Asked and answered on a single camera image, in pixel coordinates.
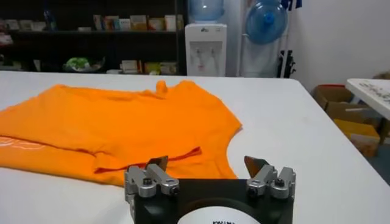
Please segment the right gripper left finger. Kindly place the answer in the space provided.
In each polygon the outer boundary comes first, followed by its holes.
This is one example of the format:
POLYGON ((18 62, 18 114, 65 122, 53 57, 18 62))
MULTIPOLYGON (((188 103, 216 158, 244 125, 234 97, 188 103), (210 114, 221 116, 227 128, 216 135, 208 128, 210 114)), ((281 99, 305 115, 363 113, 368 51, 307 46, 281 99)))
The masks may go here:
POLYGON ((180 191, 179 180, 169 176, 165 170, 168 156, 152 158, 144 169, 129 166, 124 172, 125 198, 136 195, 141 198, 151 198, 160 192, 167 196, 176 196, 180 191))

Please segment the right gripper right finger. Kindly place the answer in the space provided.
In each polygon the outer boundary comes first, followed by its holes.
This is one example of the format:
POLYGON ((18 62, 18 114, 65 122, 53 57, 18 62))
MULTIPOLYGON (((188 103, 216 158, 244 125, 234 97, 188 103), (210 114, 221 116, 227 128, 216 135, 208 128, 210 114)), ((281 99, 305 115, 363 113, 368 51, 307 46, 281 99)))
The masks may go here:
POLYGON ((248 196, 255 198, 269 193, 272 198, 286 200, 295 197, 296 173, 290 167, 280 172, 265 159, 244 157, 250 178, 246 181, 248 196))

